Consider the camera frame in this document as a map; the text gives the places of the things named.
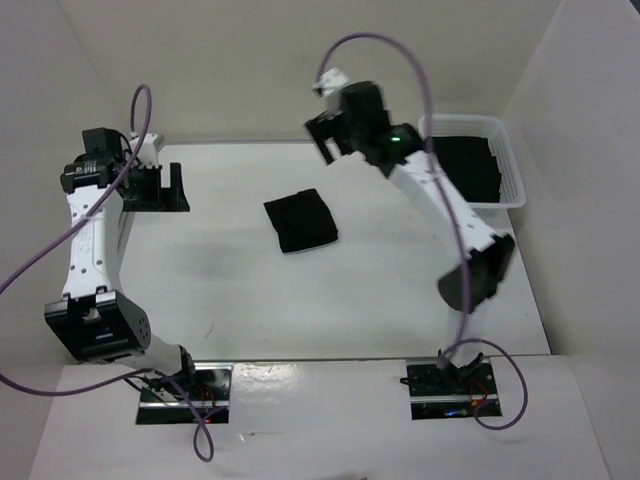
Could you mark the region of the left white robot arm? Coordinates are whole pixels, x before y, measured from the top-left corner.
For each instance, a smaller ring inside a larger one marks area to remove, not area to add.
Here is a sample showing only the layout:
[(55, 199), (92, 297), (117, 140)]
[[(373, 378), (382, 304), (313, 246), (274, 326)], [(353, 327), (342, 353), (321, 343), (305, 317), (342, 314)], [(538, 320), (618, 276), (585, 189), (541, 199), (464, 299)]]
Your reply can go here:
[(120, 280), (135, 215), (189, 211), (181, 166), (170, 164), (163, 186), (159, 134), (134, 136), (129, 144), (108, 128), (85, 130), (82, 137), (84, 154), (61, 175), (79, 230), (71, 238), (61, 298), (45, 306), (45, 322), (75, 360), (146, 369), (154, 389), (190, 398), (199, 386), (191, 355), (152, 334), (147, 313), (124, 294)]

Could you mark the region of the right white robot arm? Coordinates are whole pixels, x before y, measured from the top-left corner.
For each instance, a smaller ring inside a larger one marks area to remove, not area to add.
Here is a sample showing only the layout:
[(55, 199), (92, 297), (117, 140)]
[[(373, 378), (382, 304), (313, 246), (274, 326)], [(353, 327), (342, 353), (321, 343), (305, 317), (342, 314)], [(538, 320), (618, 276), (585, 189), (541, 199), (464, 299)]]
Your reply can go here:
[(467, 341), (471, 314), (497, 293), (511, 263), (515, 240), (509, 234), (498, 234), (476, 215), (440, 166), (428, 138), (409, 123), (392, 122), (376, 83), (352, 82), (330, 71), (313, 89), (325, 108), (305, 128), (325, 163), (336, 160), (330, 143), (342, 156), (361, 154), (426, 219), (440, 223), (453, 239), (456, 263), (438, 279), (437, 290), (461, 319), (453, 344), (438, 353), (436, 365), (441, 387), (459, 393), (472, 382), (473, 371), (454, 356)]

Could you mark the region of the black skirt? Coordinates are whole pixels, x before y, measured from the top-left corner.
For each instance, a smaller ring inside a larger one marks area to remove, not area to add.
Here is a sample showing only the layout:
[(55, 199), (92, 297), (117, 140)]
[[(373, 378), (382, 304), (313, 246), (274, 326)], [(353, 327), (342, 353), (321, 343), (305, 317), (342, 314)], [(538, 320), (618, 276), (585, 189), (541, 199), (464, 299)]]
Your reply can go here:
[(332, 213), (316, 189), (263, 204), (284, 254), (323, 247), (339, 238)]

